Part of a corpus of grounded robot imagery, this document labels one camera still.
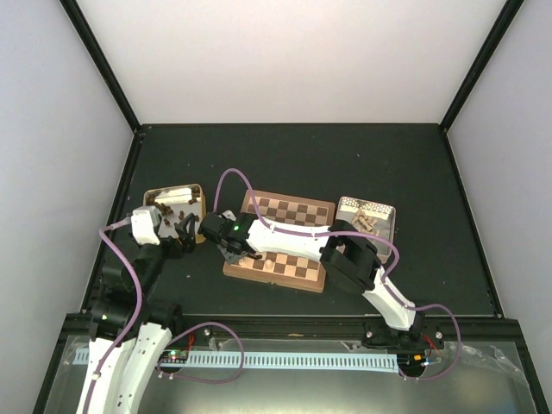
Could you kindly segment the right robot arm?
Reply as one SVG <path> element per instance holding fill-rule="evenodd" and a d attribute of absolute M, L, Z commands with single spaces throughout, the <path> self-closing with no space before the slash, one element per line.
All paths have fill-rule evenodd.
<path fill-rule="evenodd" d="M 331 226 L 305 227 L 252 213 L 240 213 L 234 219 L 209 213 L 198 233 L 229 258 L 276 253 L 313 260 L 337 287 L 369 302 L 399 346 L 410 348 L 423 338 L 423 313 L 388 278 L 371 243 L 374 236 L 361 233 L 351 223 L 336 220 Z"/>

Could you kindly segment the second left white arm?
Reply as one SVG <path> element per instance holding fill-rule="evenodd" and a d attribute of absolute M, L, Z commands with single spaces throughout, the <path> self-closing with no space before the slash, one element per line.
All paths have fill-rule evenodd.
<path fill-rule="evenodd" d="M 135 336 L 121 346 L 118 361 L 126 357 L 121 367 L 120 378 L 115 380 L 116 401 L 105 405 L 113 413 L 136 413 L 146 390 L 152 371 L 157 366 L 163 350 L 169 342 L 183 332 L 182 307 L 179 304 L 162 301 L 147 302 L 147 295 L 154 285 L 154 279 L 168 258 L 180 258 L 196 246 L 194 214 L 182 216 L 174 225 L 176 235 L 158 236 L 160 213 L 156 208 L 141 207 L 133 211 L 129 219 L 135 241 L 150 249 L 147 264 L 137 273 L 135 266 L 124 259 L 122 262 L 133 277 L 136 288 L 136 308 L 129 326 L 137 328 Z"/>

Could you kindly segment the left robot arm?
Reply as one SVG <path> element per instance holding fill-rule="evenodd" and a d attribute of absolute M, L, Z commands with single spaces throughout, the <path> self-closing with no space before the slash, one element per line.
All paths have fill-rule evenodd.
<path fill-rule="evenodd" d="M 194 214 L 180 215 L 174 224 L 176 235 L 156 244 L 115 244 L 104 229 L 100 231 L 110 252 L 91 309 L 79 413 L 136 413 L 161 352 L 184 337 L 181 307 L 148 302 L 147 297 L 165 261 L 193 251 L 198 221 Z"/>

